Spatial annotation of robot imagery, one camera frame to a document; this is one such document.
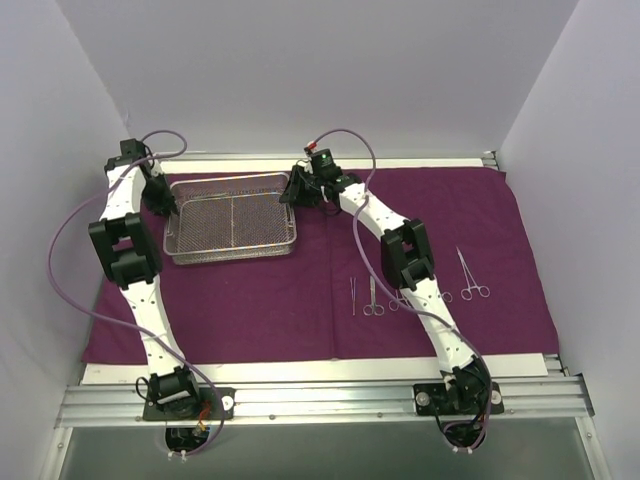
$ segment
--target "scissors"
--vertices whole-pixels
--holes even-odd
[[[365,305],[362,309],[362,313],[367,317],[370,317],[371,315],[375,315],[376,317],[384,315],[384,307],[376,303],[376,281],[373,277],[369,277],[369,290],[371,291],[371,304]]]
[[[411,306],[407,299],[404,298],[404,296],[400,293],[400,291],[396,290],[396,299],[389,302],[389,310],[391,310],[392,312],[397,312],[400,309],[400,303],[404,303],[407,307]]]
[[[460,296],[463,300],[471,300],[471,298],[473,297],[473,293],[471,292],[471,290],[478,290],[478,293],[482,298],[487,298],[489,295],[491,295],[491,290],[489,290],[489,287],[487,287],[486,285],[478,285],[476,279],[473,278],[473,275],[471,275],[471,271],[467,266],[467,262],[464,261],[462,252],[458,247],[456,247],[456,250],[458,251],[458,258],[460,259],[460,263],[462,264],[464,279],[467,281],[467,288],[463,288],[462,290],[460,290]]]

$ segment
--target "white enclosure wall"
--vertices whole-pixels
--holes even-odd
[[[2,2],[0,71],[0,478],[33,479],[88,328],[47,283],[47,243],[73,206],[104,187],[105,157],[127,134],[53,0]],[[56,265],[90,305],[101,270],[81,218]]]
[[[135,135],[284,153],[342,126],[387,156],[497,149],[576,4],[58,1]]]
[[[640,3],[581,0],[501,152],[561,354],[615,478],[638,478]]]

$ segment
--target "purple cloth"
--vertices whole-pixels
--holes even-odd
[[[368,172],[359,172],[364,178]],[[194,175],[172,176],[170,181]],[[486,168],[380,170],[371,190],[390,208],[427,227],[441,291],[460,330],[484,354],[558,353],[531,247],[504,175]],[[164,220],[144,214],[162,245]],[[297,209],[298,241],[291,255],[197,266],[176,266],[164,255],[162,295],[171,327],[194,363],[241,363],[433,356],[415,315],[392,312],[382,292],[381,317],[365,317],[369,276],[351,233],[352,217]],[[378,241],[361,228],[363,244],[379,264]],[[456,246],[489,298],[466,282]],[[352,316],[349,277],[357,277]],[[133,322],[117,287],[105,282],[96,309]],[[83,360],[143,364],[133,331],[95,322]]]

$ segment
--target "wire mesh basket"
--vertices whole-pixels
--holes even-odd
[[[266,173],[173,183],[179,215],[165,226],[165,253],[178,265],[291,253],[295,217],[278,201],[288,179]]]

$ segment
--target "screw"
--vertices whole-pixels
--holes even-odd
[[[431,399],[429,398],[429,395],[426,394],[426,392],[420,392],[418,393],[418,395],[416,395],[416,403],[420,407],[426,407],[430,402]]]
[[[491,392],[491,403],[494,405],[500,405],[500,402],[502,402],[502,395],[500,395],[499,391],[493,390]]]
[[[224,397],[222,397],[222,407],[224,408],[225,412],[228,412],[229,410],[231,410],[233,408],[234,405],[234,401],[233,398],[231,398],[228,395],[225,395]]]

